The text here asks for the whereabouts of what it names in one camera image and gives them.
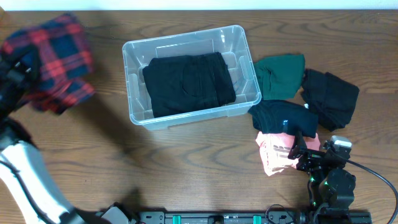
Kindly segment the clear plastic storage bin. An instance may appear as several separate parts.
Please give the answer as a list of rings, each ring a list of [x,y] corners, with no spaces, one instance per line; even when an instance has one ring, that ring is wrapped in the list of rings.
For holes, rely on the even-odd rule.
[[[167,129],[179,124],[246,114],[249,108],[262,100],[246,34],[239,25],[132,40],[123,45],[122,51],[129,118],[133,124],[147,130]],[[142,73],[144,67],[153,58],[213,52],[219,52],[228,66],[236,101],[219,108],[155,118]]]

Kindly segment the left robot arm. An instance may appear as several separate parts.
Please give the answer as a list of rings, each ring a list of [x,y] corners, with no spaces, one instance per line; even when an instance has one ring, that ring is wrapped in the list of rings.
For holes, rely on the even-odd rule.
[[[118,203],[102,212],[74,207],[53,181],[29,133],[10,118],[22,97],[38,84],[39,67],[39,52],[33,45],[1,55],[1,180],[26,223],[132,223]]]

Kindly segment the black pants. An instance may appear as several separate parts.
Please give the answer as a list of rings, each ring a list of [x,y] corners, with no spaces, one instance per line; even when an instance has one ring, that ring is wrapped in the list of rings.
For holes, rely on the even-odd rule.
[[[228,66],[219,52],[154,58],[142,73],[156,118],[236,101]]]

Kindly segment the black garment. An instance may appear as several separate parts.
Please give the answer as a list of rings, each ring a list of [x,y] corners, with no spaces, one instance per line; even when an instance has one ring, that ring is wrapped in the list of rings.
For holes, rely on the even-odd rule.
[[[345,128],[355,111],[359,88],[332,73],[306,69],[301,96],[318,123],[329,131]]]

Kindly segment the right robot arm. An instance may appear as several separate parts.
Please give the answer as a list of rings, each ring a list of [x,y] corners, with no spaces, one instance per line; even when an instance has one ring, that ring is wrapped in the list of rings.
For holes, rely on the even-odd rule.
[[[324,150],[309,149],[300,131],[296,132],[288,158],[297,159],[296,169],[309,176],[307,189],[311,209],[308,219],[347,217],[354,201],[356,177],[345,170],[352,143],[341,136],[332,136],[323,145]]]

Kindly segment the red plaid flannel shirt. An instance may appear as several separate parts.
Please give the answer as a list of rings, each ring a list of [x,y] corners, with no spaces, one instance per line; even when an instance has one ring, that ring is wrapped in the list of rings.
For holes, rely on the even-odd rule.
[[[26,27],[1,44],[3,57],[23,53],[29,47],[37,52],[23,55],[22,66],[37,71],[39,81],[24,94],[18,107],[31,104],[39,111],[61,114],[95,94],[83,76],[94,70],[93,55],[80,21],[65,13],[37,26]]]

